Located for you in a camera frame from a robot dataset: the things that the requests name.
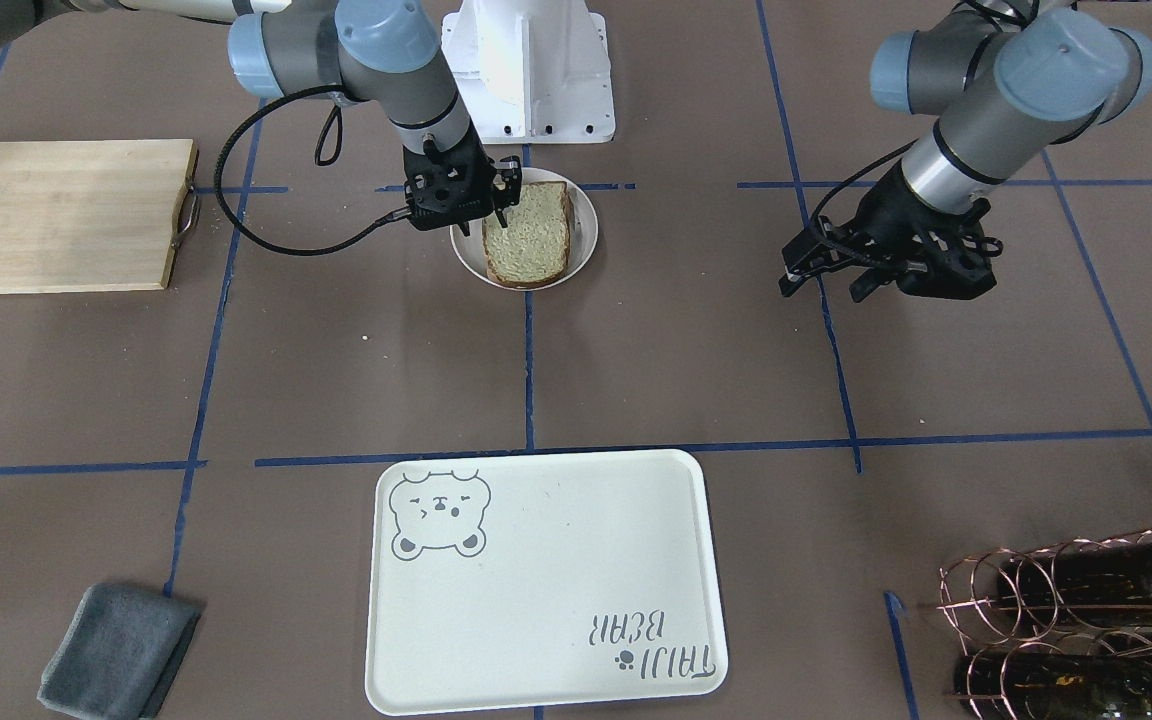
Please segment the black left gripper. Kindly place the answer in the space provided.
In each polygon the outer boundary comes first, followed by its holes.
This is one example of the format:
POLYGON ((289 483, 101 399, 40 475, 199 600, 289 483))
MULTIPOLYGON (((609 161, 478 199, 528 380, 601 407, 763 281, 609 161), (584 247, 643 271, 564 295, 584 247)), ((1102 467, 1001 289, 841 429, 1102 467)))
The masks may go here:
POLYGON ((988 199, 969 202, 963 214, 932 209, 914 194, 900 167, 882 174, 844 232, 799 232, 781 250, 782 297, 810 278, 847 266, 867 266, 850 285, 855 304, 887 285, 927 300, 978 300, 996 287, 992 263, 1001 243, 983 232, 988 199))

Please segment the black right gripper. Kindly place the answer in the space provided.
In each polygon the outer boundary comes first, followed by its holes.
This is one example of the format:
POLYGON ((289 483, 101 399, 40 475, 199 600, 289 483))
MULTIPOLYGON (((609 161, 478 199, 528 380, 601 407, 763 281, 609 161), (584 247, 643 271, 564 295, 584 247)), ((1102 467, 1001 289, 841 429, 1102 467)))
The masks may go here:
POLYGON ((450 225, 453 240, 476 237, 476 220, 493 213, 500 228, 508 228, 506 211, 521 199, 522 169, 521 156, 492 164, 476 135, 467 135, 435 159, 406 149, 408 222, 419 232, 450 225))

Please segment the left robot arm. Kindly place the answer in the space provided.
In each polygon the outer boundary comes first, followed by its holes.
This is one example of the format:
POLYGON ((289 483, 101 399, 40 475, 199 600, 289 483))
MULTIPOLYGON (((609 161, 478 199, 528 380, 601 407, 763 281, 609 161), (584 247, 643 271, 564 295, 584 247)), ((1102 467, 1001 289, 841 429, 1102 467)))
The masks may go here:
POLYGON ((1152 41, 1070 1, 958 1, 929 31, 887 37, 869 77, 877 105, 933 124, 882 156, 851 219, 813 210, 782 250, 785 297, 850 266, 855 302, 887 285, 929 300, 992 290, 1002 245, 980 223, 990 194, 1053 143, 1139 105, 1152 41))

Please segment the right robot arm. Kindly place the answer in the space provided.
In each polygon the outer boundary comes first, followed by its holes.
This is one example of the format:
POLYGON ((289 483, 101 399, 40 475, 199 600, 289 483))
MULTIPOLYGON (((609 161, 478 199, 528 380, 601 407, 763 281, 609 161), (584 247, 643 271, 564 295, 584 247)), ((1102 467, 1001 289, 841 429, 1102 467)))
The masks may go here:
POLYGON ((215 165, 221 185, 230 151, 262 118, 301 99, 347 106, 374 101, 403 145, 404 205, 380 219, 420 232, 494 217, 518 204, 517 158, 486 156, 442 51, 417 1, 0 1, 0 50, 50 18, 71 13, 160 12, 228 26, 227 54, 242 88, 266 105, 238 124, 215 165))

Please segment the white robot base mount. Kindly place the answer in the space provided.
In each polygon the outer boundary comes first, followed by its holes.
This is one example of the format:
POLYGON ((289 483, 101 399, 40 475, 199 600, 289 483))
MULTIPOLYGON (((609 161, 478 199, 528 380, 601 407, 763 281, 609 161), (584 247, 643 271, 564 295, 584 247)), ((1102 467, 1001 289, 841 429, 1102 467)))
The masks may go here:
POLYGON ((616 136, 607 23, 585 1, 463 1, 442 50, 488 145, 616 136))

